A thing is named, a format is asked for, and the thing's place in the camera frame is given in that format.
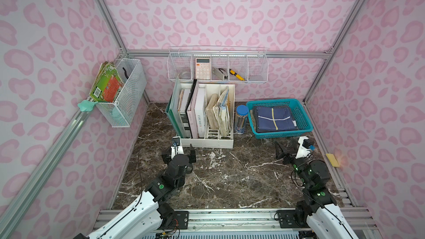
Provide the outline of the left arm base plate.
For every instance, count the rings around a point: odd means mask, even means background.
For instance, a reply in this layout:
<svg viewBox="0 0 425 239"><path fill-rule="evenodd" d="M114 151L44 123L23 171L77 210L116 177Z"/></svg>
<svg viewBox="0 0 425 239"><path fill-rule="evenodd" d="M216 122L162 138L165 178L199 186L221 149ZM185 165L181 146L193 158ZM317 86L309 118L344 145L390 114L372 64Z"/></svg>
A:
<svg viewBox="0 0 425 239"><path fill-rule="evenodd" d="M187 230L188 221L189 211L175 211L162 221L159 230Z"/></svg>

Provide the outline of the teal plastic basket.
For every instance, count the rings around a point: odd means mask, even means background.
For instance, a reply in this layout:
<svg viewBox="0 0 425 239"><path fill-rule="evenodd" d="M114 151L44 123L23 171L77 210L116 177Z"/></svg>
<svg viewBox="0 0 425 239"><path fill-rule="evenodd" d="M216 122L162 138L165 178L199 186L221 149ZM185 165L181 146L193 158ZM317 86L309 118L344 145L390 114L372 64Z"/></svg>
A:
<svg viewBox="0 0 425 239"><path fill-rule="evenodd" d="M255 129L255 119L253 117L254 106L282 106L287 105L292 111L292 115L295 118L298 126L298 130L295 131L283 131L283 132L269 132L269 133L257 133ZM312 132L313 125L307 116L302 104L296 99L275 99L275 100L260 100L251 101L246 104L250 110L250 126L256 138L280 138L280 137L298 137L304 135L307 132Z"/></svg>

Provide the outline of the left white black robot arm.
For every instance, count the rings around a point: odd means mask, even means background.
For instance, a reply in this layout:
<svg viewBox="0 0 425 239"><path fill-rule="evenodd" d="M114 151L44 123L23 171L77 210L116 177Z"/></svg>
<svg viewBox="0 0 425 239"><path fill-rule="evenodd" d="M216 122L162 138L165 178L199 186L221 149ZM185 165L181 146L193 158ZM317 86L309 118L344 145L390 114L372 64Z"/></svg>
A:
<svg viewBox="0 0 425 239"><path fill-rule="evenodd" d="M81 233L76 239L140 239L156 230L160 238L167 238L184 229L187 215L179 216L168 204L184 186L187 174L192 173L197 161L196 151L189 148L185 154L180 137L173 137L171 146L162 153L167 168L141 192L125 210L108 223L88 235Z"/></svg>

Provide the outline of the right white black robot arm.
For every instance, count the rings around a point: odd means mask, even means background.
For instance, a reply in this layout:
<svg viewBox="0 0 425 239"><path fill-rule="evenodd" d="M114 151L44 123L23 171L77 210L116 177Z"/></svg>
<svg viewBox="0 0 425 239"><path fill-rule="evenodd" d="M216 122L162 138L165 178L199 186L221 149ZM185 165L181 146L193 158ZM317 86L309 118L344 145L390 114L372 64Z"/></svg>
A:
<svg viewBox="0 0 425 239"><path fill-rule="evenodd" d="M306 236L316 239L357 239L326 184L330 173L325 161L310 159L315 150L313 141L302 136L284 146L275 141L276 159L292 166L291 180L300 189L303 199L294 210L278 210L274 219L282 229L310 228Z"/></svg>

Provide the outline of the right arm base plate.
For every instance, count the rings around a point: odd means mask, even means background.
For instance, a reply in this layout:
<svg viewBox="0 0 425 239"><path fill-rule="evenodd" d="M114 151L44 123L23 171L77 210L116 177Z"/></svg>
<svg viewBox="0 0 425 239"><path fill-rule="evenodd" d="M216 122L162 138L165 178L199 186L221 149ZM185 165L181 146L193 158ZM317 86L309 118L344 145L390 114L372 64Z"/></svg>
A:
<svg viewBox="0 0 425 239"><path fill-rule="evenodd" d="M301 208L294 210L278 210L274 216L281 229L309 228L306 223L307 217Z"/></svg>

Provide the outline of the navy blue pillowcase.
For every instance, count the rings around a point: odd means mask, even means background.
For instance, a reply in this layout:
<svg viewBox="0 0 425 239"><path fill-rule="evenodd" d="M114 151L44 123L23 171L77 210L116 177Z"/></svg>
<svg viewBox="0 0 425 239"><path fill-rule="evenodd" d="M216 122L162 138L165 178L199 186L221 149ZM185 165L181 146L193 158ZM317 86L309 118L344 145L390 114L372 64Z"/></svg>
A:
<svg viewBox="0 0 425 239"><path fill-rule="evenodd" d="M289 106L254 106L253 117L257 133L298 130L297 122Z"/></svg>

